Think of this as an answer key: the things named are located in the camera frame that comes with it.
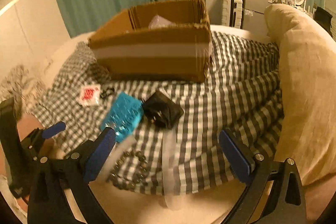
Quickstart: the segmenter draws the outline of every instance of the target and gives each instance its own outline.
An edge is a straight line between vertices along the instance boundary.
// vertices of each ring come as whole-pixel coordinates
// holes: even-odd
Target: pillow
[[[274,160],[295,160],[303,185],[336,172],[336,44],[313,19],[294,7],[265,10],[280,49],[283,111]]]
[[[40,100],[45,93],[44,83],[24,65],[17,65],[0,82],[0,102],[14,97],[16,120]]]

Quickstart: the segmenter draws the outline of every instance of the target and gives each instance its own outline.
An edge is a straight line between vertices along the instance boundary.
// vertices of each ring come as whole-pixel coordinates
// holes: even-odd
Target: blue object
[[[222,130],[218,137],[219,145],[239,181],[248,183],[253,171],[252,166],[241,151],[244,150],[243,147],[241,147],[244,144],[237,143],[233,138],[234,136],[231,132]]]
[[[104,165],[115,144],[116,133],[111,128],[85,164],[85,172],[83,176],[85,183],[89,183],[90,181],[93,181],[97,178],[102,166]]]
[[[49,139],[55,136],[56,134],[60,133],[61,131],[64,131],[65,128],[66,128],[66,125],[64,122],[55,123],[53,126],[45,129],[42,132],[42,138]]]
[[[113,128],[115,140],[120,143],[133,133],[142,116],[141,101],[122,92],[113,103],[100,129],[103,131],[105,127]]]

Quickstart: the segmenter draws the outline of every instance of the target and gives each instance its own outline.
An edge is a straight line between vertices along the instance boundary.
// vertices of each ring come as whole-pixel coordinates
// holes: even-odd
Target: black wallet
[[[160,91],[156,91],[142,104],[145,116],[160,128],[172,129],[180,117],[183,109]]]

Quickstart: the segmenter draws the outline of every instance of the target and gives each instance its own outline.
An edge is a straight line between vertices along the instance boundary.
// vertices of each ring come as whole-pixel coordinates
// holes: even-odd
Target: packing tape
[[[115,45],[92,49],[96,59],[111,57],[209,57],[209,42]]]

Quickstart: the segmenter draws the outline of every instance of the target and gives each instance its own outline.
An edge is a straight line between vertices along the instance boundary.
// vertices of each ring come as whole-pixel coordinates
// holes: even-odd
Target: blanket
[[[180,81],[113,81],[100,67],[85,42],[78,43],[64,63],[53,86],[31,111],[44,127],[64,121],[67,129],[54,137],[68,153],[82,142],[95,140],[100,125],[120,92],[138,99],[164,90],[179,104],[184,115],[173,129],[177,136],[175,157],[179,189],[176,194],[195,193],[233,178],[230,165],[218,144],[222,129],[254,153],[273,156],[281,132],[283,107],[278,75],[278,47],[234,35],[212,32],[213,63],[202,83]],[[82,85],[101,84],[115,94],[100,105],[84,107],[77,102]],[[136,150],[143,151],[150,165],[148,177],[136,192],[163,194],[162,137],[165,133],[144,118],[134,131]],[[128,158],[118,176],[131,180],[137,166]]]

